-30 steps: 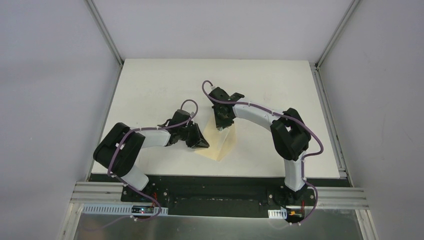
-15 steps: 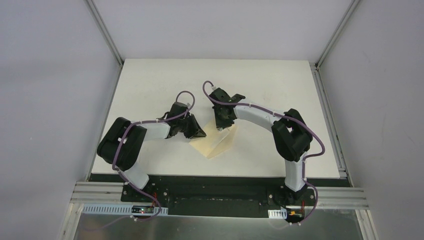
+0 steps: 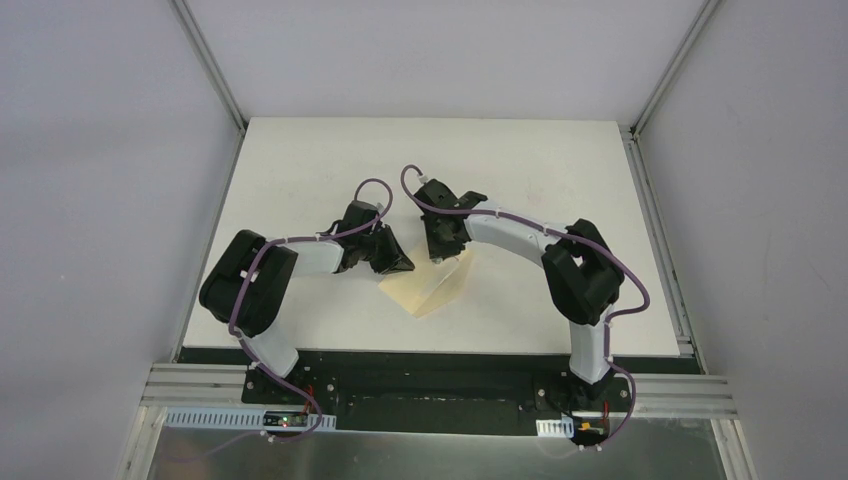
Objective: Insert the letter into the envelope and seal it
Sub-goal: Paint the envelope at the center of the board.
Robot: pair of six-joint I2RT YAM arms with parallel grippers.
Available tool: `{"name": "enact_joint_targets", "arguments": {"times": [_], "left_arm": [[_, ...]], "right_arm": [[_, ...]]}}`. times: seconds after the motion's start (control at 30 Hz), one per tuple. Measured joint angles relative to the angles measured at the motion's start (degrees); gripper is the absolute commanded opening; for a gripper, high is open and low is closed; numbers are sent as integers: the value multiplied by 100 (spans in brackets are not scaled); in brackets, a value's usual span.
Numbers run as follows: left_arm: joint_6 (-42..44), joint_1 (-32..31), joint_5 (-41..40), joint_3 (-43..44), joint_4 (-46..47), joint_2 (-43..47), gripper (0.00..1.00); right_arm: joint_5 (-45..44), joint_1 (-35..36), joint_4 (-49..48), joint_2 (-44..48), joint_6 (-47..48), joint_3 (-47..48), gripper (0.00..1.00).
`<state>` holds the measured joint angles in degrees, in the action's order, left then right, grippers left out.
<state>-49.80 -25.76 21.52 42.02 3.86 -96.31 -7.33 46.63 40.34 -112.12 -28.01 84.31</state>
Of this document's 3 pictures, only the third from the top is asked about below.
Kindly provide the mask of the cream paper envelope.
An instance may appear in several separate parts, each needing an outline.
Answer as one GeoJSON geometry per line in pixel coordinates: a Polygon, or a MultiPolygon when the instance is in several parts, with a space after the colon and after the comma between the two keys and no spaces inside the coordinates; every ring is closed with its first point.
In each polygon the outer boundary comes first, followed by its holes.
{"type": "Polygon", "coordinates": [[[428,247],[421,242],[409,257],[415,264],[413,271],[388,275],[378,287],[407,313],[420,318],[449,304],[464,291],[474,252],[465,250],[434,263],[428,247]]]}

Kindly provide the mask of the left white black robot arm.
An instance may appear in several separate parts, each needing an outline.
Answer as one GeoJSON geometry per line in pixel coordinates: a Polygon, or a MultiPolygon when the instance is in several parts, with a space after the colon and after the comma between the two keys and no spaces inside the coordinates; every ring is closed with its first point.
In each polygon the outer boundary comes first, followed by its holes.
{"type": "Polygon", "coordinates": [[[305,378],[293,370],[298,352],[287,342],[280,317],[291,279],[339,274],[360,262],[379,275],[415,269],[390,226],[380,220],[382,212],[379,205],[353,200],[329,234],[271,247],[265,237],[241,230],[204,280],[200,305],[244,343],[251,361],[271,372],[266,389],[279,403],[293,404],[305,390],[305,378]]]}

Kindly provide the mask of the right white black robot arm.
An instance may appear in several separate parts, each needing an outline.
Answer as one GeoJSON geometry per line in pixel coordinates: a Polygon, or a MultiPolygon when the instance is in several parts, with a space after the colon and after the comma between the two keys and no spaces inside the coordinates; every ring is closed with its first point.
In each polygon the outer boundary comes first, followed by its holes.
{"type": "Polygon", "coordinates": [[[543,270],[552,302],[569,322],[569,400],[583,410],[603,402],[614,372],[605,352],[602,321],[618,301],[622,270],[590,246],[545,234],[503,213],[486,214],[495,205],[478,192],[458,197],[444,183],[425,177],[413,198],[422,211],[431,260],[456,257],[468,243],[477,242],[516,254],[543,270]]]}

